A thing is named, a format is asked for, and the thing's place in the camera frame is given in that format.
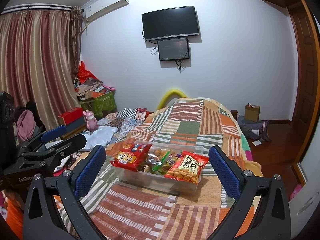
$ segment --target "clear plastic container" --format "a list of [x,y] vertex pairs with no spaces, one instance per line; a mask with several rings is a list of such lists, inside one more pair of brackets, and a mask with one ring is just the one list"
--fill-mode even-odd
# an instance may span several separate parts
[[[139,144],[148,144],[152,142],[144,142],[144,141],[135,141],[135,143]],[[164,148],[164,149],[179,149],[185,150],[188,152],[193,152],[197,154],[203,155],[203,147],[202,146],[186,146],[186,145],[176,145],[176,144],[163,144],[163,143],[152,143],[153,146]],[[119,176],[119,180],[125,183],[129,183],[132,185],[146,187],[153,190],[165,192],[168,194],[194,194],[196,192],[198,184],[175,180],[170,178],[165,178],[161,175],[156,175],[143,171],[130,171],[123,168],[114,167],[116,170],[116,174]]]

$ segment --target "tv screen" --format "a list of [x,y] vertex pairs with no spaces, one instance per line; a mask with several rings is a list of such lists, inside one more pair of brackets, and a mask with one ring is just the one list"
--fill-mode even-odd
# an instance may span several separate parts
[[189,59],[187,38],[173,38],[158,41],[160,61]]
[[194,6],[164,9],[142,14],[145,41],[199,35]]

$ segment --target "red plastic bag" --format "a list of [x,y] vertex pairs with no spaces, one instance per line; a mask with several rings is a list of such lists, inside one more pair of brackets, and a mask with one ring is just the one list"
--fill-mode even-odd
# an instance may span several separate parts
[[118,168],[137,171],[137,167],[146,159],[152,144],[125,144],[110,163]]
[[183,151],[164,176],[170,179],[198,183],[201,169],[208,161],[209,158],[206,156]]
[[84,65],[83,61],[81,61],[77,76],[78,76],[79,81],[81,82],[81,84],[83,84],[86,81],[86,79],[89,78],[89,77],[97,79],[89,70],[85,70],[85,65]]

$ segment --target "bedspread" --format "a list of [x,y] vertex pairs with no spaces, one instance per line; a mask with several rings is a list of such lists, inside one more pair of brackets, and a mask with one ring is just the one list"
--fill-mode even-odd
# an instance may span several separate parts
[[[203,169],[196,195],[168,195],[119,182],[109,160],[127,142],[143,140],[180,145],[199,145],[208,155],[219,145],[244,169],[249,148],[241,130],[223,105],[208,98],[181,98],[148,116],[127,138],[106,148],[107,158],[88,195],[81,202],[92,221],[107,239],[193,240],[206,239],[234,203],[211,165]],[[74,229],[61,203],[60,214],[72,233]],[[244,233],[254,215],[257,201],[238,235]]]

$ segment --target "red box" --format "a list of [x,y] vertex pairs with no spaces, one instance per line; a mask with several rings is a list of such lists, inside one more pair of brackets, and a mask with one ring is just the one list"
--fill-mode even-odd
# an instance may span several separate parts
[[81,107],[75,107],[68,112],[60,114],[58,116],[58,123],[61,125],[67,125],[81,116],[83,116],[83,109]]

